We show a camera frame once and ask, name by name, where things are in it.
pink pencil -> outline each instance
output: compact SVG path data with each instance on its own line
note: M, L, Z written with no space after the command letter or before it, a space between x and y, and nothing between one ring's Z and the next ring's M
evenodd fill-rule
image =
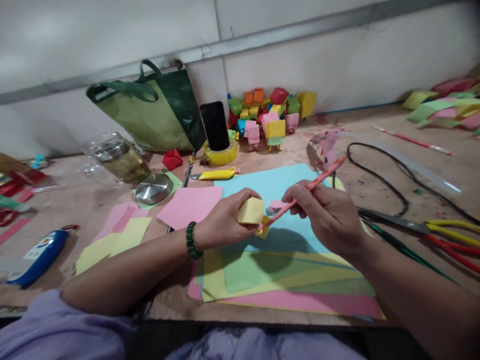
M423 146L424 148L427 148L427 149L432 149L432 150L435 150L435 151L438 151L439 153L442 153L442 154L445 154L445 155L450 155L450 156L454 156L455 154L451 151L448 151L440 146L435 146L433 144L429 144L429 143L426 143L426 142L421 142L421 141L418 141L418 140L415 140L415 139L412 139L411 137L408 137L408 136L405 136L405 135L402 135L402 134L398 134L396 132L393 132L393 131L390 131L390 130L387 130L387 129L384 129L382 127L379 127L379 126L375 126L375 125L372 125L372 127L374 127L375 129L377 130L380 130L381 132L383 133L386 133L386 134L390 134L390 135L393 135L397 138L400 138L400 139L403 139L403 140L407 140L411 143L414 143L414 144L417 144L417 145L420 145L420 146Z
M321 183L323 180L329 177L331 173L333 173L335 170L337 170L339 167L342 166L342 164L345 162L347 159L347 155L344 155L343 157L337 159L331 166L328 167L328 169L323 170L318 177L313 180L311 183L309 183L306 188L309 191L312 191L314 187L317 186L317 184ZM285 214L289 209L292 208L297 202L295 199L290 201L287 205L282 207L271 219L269 222L265 224L266 227L271 226L274 222L276 222L283 214Z

white plastic tube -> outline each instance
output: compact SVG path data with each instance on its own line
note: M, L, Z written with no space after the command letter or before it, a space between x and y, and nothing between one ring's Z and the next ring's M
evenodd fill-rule
M418 171L420 174L422 174L424 177L426 177L427 179L429 179L432 183L435 183L437 186L439 186L440 188L442 188L443 190L445 190L446 192L448 192L449 194L452 194L452 195L459 195L462 193L462 190L460 190L458 187L456 187L455 185L449 183L448 181L446 181L445 179L441 178L440 176L438 176L436 173L430 171L429 169L427 169L425 166L423 165L420 165L418 162L415 162L413 161L412 159L408 158L408 157L405 157L403 156L402 154L386 147L385 145L382 145L382 144L379 144L378 142L376 141L373 141L371 140L370 138L366 137L366 136L363 136L359 133L356 133L356 132L347 132L347 131L339 131L338 132L338 135L341 135L341 136L349 136L349 137L352 137L352 138L356 138L356 139L359 139L361 140L362 142L364 143L368 143L370 145L373 145L377 148L380 148L382 150L384 150L385 152L393 155L394 157L396 157L398 160L400 160L402 163L404 163L405 165L407 165L410 169L412 170L416 170Z

purple sleeve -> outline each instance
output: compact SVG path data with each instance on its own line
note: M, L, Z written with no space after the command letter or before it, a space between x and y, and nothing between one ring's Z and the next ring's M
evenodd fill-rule
M0 330L0 359L124 359L133 321L77 310L60 290L36 297L23 317Z

green tote bag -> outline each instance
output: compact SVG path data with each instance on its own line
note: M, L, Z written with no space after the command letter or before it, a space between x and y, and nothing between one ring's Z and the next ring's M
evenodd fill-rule
M143 65L153 70L145 76ZM132 82L100 82L86 96L148 151L199 150L205 142L199 107L185 69L162 74L150 61Z

purple shirt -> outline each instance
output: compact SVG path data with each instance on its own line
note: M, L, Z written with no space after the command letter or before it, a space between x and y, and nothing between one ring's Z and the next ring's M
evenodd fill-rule
M124 359L136 328L126 317L77 310L50 290L35 298L23 317L0 330L0 359ZM267 335L259 328L217 328L167 359L365 360L327 333Z

